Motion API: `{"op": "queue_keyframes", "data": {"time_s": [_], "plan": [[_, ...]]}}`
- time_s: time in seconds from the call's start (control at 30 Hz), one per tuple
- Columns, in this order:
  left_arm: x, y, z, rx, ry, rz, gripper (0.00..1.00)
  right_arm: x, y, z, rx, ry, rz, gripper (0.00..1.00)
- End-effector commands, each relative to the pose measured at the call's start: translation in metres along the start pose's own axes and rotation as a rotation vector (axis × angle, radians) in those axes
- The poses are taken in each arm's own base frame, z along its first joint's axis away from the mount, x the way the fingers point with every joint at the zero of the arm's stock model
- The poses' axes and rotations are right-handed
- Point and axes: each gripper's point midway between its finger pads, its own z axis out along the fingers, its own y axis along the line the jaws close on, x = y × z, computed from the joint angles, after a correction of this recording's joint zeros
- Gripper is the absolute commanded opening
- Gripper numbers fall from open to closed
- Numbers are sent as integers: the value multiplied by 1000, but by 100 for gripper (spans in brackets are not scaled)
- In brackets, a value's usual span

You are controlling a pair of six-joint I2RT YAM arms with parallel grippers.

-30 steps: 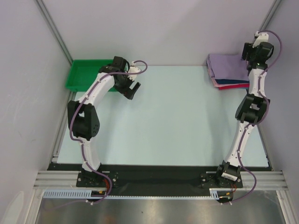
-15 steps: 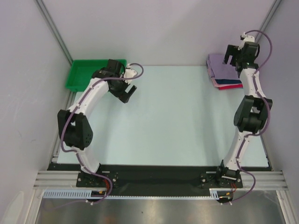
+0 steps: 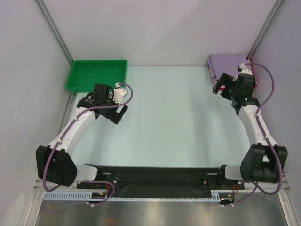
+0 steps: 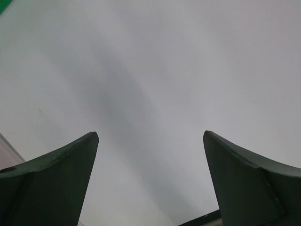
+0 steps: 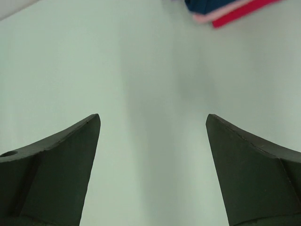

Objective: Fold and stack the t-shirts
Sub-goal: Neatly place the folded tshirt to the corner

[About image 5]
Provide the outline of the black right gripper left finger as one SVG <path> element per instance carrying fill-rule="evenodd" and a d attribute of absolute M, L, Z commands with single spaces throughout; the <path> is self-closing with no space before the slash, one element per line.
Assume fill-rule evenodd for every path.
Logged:
<path fill-rule="evenodd" d="M 3 226 L 78 226 L 101 121 L 92 114 L 69 128 L 0 156 Z"/>

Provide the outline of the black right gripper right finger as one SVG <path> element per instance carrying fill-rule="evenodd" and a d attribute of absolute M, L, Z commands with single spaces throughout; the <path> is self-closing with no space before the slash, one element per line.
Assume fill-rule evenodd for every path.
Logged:
<path fill-rule="evenodd" d="M 301 223 L 301 154 L 210 114 L 206 130 L 231 226 Z"/>

